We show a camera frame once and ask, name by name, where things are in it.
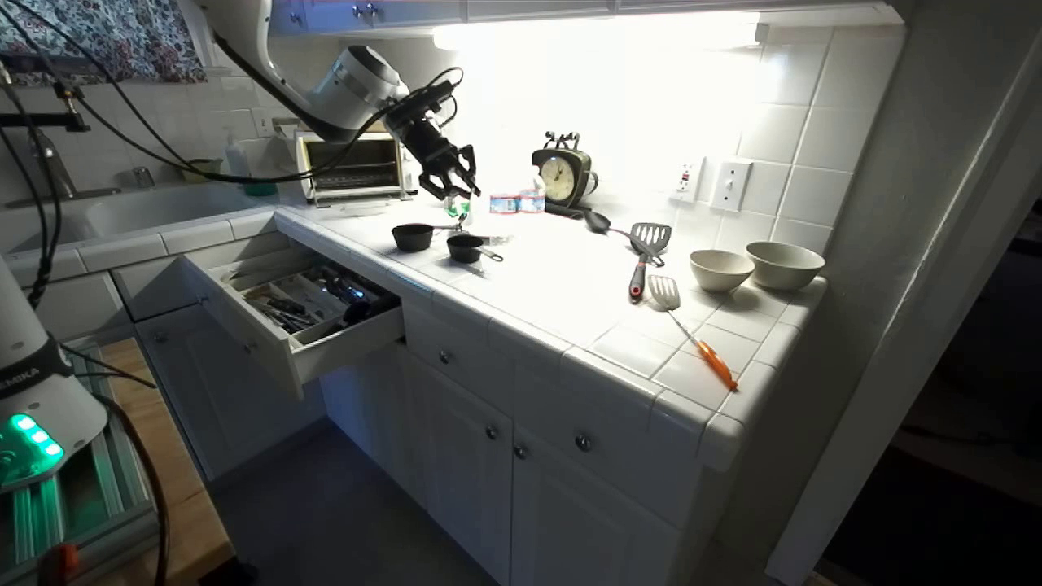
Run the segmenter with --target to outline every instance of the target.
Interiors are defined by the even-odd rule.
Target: drawer handle
[[[515,460],[529,460],[530,456],[530,449],[525,446],[525,443],[515,443]]]
[[[593,443],[590,433],[577,433],[577,449],[581,449],[581,453],[593,453],[593,446],[597,446],[597,443]]]

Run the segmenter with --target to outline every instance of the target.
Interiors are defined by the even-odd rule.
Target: tile backsplash
[[[593,201],[621,220],[667,218],[681,231],[719,234],[723,247],[781,238],[823,252],[901,39],[900,27],[764,27],[757,48],[618,39],[443,51],[430,35],[367,46],[413,88],[452,61],[466,68],[451,138],[476,143],[487,193],[525,187],[544,133],[577,129],[602,178]],[[273,42],[276,61],[302,84],[339,48],[344,39]],[[205,84],[126,84],[126,94],[189,161],[221,161],[234,140],[253,169],[284,169],[272,118],[286,110],[221,51],[209,61]],[[22,94],[33,110],[59,107],[50,90]],[[158,145],[110,88],[88,88],[88,97],[134,140]],[[134,187],[134,169],[172,178],[99,123],[92,133],[53,129],[53,140],[79,190]],[[709,208],[728,156],[754,161],[740,215]],[[695,200],[670,200],[695,162],[705,169]],[[0,156],[0,204],[22,200],[9,156]]]

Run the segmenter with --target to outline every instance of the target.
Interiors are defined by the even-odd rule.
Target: green light
[[[17,418],[9,418],[9,426],[12,426],[12,430],[19,430],[19,433],[31,433],[31,430],[36,430],[36,421],[33,421],[33,418],[17,415]]]

